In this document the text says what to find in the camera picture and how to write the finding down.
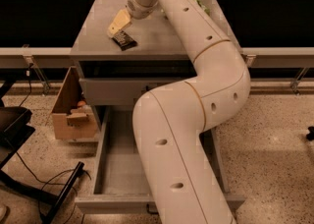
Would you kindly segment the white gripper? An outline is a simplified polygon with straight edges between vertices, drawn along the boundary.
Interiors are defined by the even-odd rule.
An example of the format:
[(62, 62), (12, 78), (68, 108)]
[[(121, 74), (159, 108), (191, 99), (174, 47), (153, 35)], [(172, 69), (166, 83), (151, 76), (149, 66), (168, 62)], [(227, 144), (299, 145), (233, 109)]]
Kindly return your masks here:
[(121, 9), (107, 29), (109, 37), (113, 37), (120, 30), (131, 23), (131, 18), (141, 20), (147, 18), (156, 8), (157, 0), (140, 4), (140, 0), (127, 0), (126, 9)]

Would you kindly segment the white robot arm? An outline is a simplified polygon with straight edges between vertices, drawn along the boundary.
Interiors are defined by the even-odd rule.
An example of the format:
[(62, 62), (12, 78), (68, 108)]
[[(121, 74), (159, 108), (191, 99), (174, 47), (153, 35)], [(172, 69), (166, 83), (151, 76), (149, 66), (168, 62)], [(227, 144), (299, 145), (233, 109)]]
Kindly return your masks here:
[(194, 0), (128, 0), (135, 19), (161, 6), (195, 77), (144, 93), (132, 113), (140, 160), (163, 224), (236, 224), (200, 142), (232, 118), (250, 76), (228, 36)]

